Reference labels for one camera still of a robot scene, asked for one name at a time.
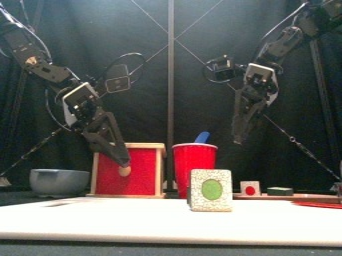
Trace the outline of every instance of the wooden box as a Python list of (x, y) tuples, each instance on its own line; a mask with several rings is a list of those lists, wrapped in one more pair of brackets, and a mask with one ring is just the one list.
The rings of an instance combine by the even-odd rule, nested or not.
[(161, 143), (125, 143), (131, 173), (119, 175), (119, 165), (101, 153), (93, 155), (89, 196), (163, 198)]

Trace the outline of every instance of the green block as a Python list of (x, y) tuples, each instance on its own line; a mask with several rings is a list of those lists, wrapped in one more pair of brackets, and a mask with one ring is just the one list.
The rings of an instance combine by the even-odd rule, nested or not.
[(294, 190), (291, 188), (271, 187), (267, 188), (268, 196), (292, 196)]

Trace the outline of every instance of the black backdrop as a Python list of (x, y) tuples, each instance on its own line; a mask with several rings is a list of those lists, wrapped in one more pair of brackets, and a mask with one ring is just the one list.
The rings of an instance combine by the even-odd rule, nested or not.
[[(1, 2), (26, 23), (20, 1)], [(41, 3), (38, 19), (34, 12)], [(235, 189), (244, 180), (259, 180), (263, 190), (270, 186), (292, 187), (295, 191), (330, 189), (332, 176), (268, 120), (262, 120), (243, 146), (232, 143), (233, 82), (213, 84), (201, 75), (203, 63), (223, 54), (232, 56), (236, 63), (247, 64), (262, 36), (298, 8), (300, 1), (175, 0), (173, 24), (168, 24), (169, 2), (165, 0), (25, 0), (24, 4), (29, 22), (38, 23), (36, 33), (49, 48), (53, 63), (69, 67), (83, 81), (99, 76), (111, 61), (125, 53), (139, 52), (148, 60), (132, 89), (103, 99), (127, 142), (168, 143), (167, 45), (172, 28), (172, 143), (191, 142), (201, 131), (209, 131), (209, 143), (219, 147), (216, 168), (232, 171)], [(328, 109), (322, 107), (311, 49), (306, 45), (284, 61), (280, 92), (267, 116), (339, 175), (340, 35), (326, 34), (319, 46)], [(20, 94), (20, 68), (2, 55), (0, 62), (2, 171), (57, 126), (44, 108), (44, 81), (28, 76)], [(326, 129), (327, 111), (332, 116), (332, 139)], [(53, 137), (8, 173), (13, 186), (28, 187), (30, 168), (91, 171), (92, 152), (84, 139), (68, 132)]]

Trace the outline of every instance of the plastic cup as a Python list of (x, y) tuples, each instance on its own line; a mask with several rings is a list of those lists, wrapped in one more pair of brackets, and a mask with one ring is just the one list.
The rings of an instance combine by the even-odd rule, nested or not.
[(201, 143), (176, 144), (173, 149), (175, 178), (179, 198), (187, 198), (192, 169), (213, 169), (217, 147)]

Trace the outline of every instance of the bowl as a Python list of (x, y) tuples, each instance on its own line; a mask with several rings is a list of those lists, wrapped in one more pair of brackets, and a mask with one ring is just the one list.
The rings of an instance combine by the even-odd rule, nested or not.
[(89, 173), (77, 170), (32, 169), (29, 185), (40, 197), (72, 197), (84, 193)]

